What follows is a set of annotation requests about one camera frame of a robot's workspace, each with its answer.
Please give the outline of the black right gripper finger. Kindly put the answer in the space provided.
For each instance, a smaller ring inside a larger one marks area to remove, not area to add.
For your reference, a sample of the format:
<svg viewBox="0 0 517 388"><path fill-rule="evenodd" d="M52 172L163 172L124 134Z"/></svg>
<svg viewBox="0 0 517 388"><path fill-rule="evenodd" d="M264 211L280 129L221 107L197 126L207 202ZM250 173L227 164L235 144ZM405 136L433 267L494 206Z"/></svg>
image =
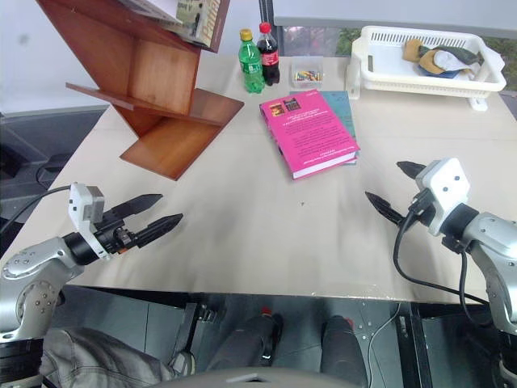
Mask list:
<svg viewBox="0 0 517 388"><path fill-rule="evenodd" d="M415 179L418 174L422 171L422 164L410 161L400 161L397 162L397 166L402 170L402 172L410 177L411 179Z"/></svg>
<svg viewBox="0 0 517 388"><path fill-rule="evenodd" d="M365 192L365 195L375 210L388 221L395 225L400 225L404 221L405 217L393 209L387 200L371 192Z"/></svg>

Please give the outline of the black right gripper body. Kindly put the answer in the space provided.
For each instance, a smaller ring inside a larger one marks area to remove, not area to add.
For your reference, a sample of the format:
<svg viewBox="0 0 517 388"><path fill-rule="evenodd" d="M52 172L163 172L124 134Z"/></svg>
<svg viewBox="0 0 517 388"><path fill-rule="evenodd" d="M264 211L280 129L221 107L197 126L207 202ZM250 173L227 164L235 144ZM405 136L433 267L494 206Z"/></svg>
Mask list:
<svg viewBox="0 0 517 388"><path fill-rule="evenodd" d="M409 226L420 222L424 226L429 226L435 217L435 207L433 202L435 197L429 188L424 188L416 194L408 208Z"/></svg>

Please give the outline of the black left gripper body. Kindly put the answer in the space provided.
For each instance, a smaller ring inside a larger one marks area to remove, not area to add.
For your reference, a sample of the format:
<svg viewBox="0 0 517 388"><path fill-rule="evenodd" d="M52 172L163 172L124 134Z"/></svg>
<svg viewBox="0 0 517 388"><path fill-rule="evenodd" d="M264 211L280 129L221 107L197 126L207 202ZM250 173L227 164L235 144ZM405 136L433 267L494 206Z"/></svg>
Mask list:
<svg viewBox="0 0 517 388"><path fill-rule="evenodd" d="M109 254L123 253L139 244L137 235L125 228L123 220L101 221L95 228L96 239Z"/></svg>

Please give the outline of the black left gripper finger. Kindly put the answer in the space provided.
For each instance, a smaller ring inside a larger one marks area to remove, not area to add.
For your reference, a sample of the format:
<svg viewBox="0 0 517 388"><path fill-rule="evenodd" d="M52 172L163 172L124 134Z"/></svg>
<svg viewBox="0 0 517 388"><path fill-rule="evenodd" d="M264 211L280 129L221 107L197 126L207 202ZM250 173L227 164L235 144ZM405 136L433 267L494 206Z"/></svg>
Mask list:
<svg viewBox="0 0 517 388"><path fill-rule="evenodd" d="M178 213L162 217L149 224L146 228L135 234L134 242L142 248L161 236L171 232L182 220L183 214Z"/></svg>
<svg viewBox="0 0 517 388"><path fill-rule="evenodd" d="M105 221L122 220L126 217L141 213L154 206L162 194L143 194L127 200L105 212Z"/></svg>

